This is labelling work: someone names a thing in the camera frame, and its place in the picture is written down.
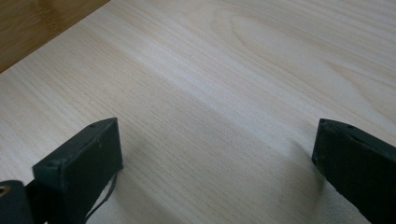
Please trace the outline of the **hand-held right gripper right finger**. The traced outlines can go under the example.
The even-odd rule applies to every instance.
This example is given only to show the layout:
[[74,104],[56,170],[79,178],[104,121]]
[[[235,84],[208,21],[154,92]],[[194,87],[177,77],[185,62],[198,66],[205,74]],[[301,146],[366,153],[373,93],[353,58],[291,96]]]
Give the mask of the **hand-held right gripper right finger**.
[[372,224],[396,224],[396,147],[350,124],[321,119],[312,162]]

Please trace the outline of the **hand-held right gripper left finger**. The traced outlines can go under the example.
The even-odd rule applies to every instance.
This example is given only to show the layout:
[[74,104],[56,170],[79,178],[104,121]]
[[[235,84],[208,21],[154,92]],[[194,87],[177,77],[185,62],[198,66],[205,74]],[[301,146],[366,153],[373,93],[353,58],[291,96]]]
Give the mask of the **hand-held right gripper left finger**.
[[114,187],[122,169],[118,120],[88,125],[33,166],[42,197],[41,220],[48,224],[86,224]]

